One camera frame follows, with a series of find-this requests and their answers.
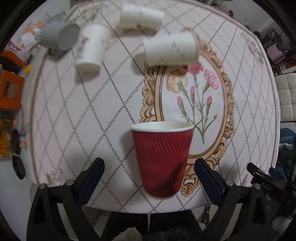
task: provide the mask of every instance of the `pink flower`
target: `pink flower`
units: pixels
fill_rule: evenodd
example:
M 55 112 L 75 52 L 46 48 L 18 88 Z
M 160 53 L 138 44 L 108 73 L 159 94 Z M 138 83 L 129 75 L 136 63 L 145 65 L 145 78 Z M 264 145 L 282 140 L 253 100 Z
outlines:
M 191 92 L 192 94 L 195 92 L 195 88 L 194 88 L 194 86 L 191 86 L 191 88 L 190 88 L 190 92 Z
M 209 96 L 209 97 L 208 97 L 208 99 L 207 99 L 207 102 L 208 102 L 209 104 L 211 104 L 211 103 L 212 103 L 212 101 L 213 101 L 213 98 L 212 98 L 212 96 Z
M 183 66 L 183 68 L 191 74 L 199 74 L 201 71 L 203 71 L 203 66 L 200 62 L 198 62 L 196 65 Z
M 209 85 L 217 90 L 219 88 L 219 81 L 214 71 L 206 69 L 205 70 L 205 79 L 209 83 Z
M 182 100 L 181 96 L 177 97 L 177 102 L 178 102 L 178 104 L 183 105 L 183 100 Z

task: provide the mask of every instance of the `gray cup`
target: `gray cup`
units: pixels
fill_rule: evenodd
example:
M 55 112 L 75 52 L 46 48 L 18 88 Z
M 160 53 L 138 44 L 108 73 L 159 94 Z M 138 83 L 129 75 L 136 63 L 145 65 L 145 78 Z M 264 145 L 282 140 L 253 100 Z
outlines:
M 79 32 L 75 23 L 53 22 L 42 29 L 38 41 L 46 48 L 66 51 L 76 43 Z

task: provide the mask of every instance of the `tablecloth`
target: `tablecloth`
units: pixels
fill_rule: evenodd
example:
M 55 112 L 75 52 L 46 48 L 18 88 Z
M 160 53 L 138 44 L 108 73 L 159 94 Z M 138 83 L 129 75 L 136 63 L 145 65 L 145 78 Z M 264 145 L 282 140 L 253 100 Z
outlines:
M 124 31 L 120 8 L 130 2 L 165 12 L 161 29 Z M 248 162 L 264 172 L 275 164 L 279 103 L 266 54 L 255 35 L 196 1 L 109 0 L 79 5 L 70 16 L 112 30 L 98 74 L 74 69 L 75 49 L 47 56 L 35 93 L 33 163 L 39 183 L 75 179 L 96 157 L 105 173 L 89 206 L 130 213 L 163 213 L 209 202 L 194 172 L 197 157 L 224 179 L 250 185 Z M 194 66 L 148 68 L 142 39 L 191 31 L 200 46 Z M 180 191 L 147 194 L 141 183 L 130 126 L 146 121 L 191 121 L 194 131 Z

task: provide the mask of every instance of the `red paper cup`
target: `red paper cup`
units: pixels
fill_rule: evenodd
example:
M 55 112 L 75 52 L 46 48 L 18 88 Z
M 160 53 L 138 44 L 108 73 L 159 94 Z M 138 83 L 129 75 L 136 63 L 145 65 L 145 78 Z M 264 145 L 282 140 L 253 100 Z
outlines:
M 156 197 L 176 194 L 182 184 L 194 126 L 158 121 L 132 125 L 145 190 Z

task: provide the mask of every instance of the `screw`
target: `screw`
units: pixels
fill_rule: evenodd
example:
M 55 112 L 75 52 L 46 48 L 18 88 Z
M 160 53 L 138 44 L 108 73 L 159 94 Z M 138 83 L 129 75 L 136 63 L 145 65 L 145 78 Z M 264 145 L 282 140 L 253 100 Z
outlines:
M 72 179 L 66 181 L 66 185 L 71 186 L 74 183 Z
M 226 180 L 226 184 L 228 186 L 233 186 L 234 182 L 232 180 L 228 179 L 228 180 Z
M 254 183 L 254 187 L 255 187 L 256 189 L 260 189 L 260 188 L 261 188 L 260 185 L 259 185 L 258 183 Z
M 45 187 L 46 187 L 46 184 L 45 183 L 42 183 L 42 184 L 39 185 L 39 189 L 43 189 Z

